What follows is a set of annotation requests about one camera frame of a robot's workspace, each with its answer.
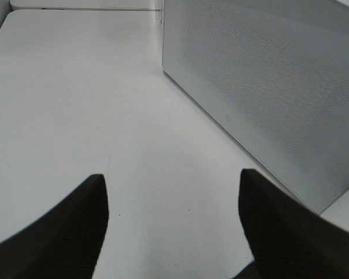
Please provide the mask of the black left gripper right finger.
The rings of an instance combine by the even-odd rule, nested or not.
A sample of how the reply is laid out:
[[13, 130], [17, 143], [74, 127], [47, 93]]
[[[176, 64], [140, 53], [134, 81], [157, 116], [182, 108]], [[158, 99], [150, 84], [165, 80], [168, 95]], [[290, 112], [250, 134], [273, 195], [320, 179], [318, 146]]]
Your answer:
[[254, 259], [236, 278], [349, 278], [349, 232], [255, 169], [241, 171], [238, 215]]

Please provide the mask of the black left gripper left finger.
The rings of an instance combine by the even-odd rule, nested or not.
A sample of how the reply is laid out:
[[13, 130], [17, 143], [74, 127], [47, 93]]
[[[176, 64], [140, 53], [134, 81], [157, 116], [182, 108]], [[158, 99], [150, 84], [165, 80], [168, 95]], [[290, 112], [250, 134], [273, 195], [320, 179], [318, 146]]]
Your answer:
[[107, 227], [104, 175], [93, 174], [0, 243], [0, 278], [92, 278]]

